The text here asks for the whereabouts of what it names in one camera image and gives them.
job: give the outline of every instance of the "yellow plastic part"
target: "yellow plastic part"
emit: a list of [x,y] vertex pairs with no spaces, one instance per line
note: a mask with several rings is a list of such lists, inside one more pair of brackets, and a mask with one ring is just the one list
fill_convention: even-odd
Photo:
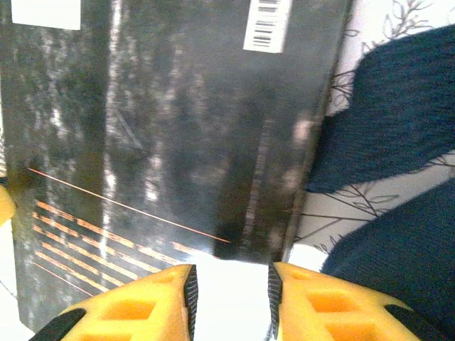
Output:
[[384,305],[396,298],[332,276],[275,263],[283,282],[279,341],[418,341]]
[[11,219],[16,211],[16,205],[5,187],[0,185],[0,226]]
[[183,287],[191,265],[179,265],[80,302],[87,312],[63,341],[189,341]]

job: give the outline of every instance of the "barcode sticker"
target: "barcode sticker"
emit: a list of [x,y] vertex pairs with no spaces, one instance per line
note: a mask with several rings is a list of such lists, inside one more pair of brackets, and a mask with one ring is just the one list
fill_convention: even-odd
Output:
[[281,53],[292,0],[251,0],[244,50]]

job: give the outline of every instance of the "knit sleeve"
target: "knit sleeve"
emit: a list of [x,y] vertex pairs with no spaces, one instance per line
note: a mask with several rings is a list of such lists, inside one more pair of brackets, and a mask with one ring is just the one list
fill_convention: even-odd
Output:
[[308,191],[408,173],[455,149],[454,56],[455,26],[367,54],[349,108],[323,123]]

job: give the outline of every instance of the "blue knit fabric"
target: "blue knit fabric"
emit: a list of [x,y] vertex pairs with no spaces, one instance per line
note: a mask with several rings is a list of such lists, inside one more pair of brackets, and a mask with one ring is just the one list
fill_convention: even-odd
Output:
[[455,149],[455,26],[365,56],[349,109],[327,117],[310,192],[407,173]]
[[455,338],[455,179],[348,234],[322,272],[394,296]]
[[[455,26],[380,46],[325,120],[308,189],[407,173],[455,149]],[[389,294],[455,339],[455,179],[344,237],[322,272]]]

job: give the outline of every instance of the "white sticker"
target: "white sticker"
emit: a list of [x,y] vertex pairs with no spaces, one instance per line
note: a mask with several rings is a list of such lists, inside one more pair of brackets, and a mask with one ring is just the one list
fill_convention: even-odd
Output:
[[11,0],[13,23],[80,30],[81,0]]
[[292,0],[251,0],[244,50],[281,53]]

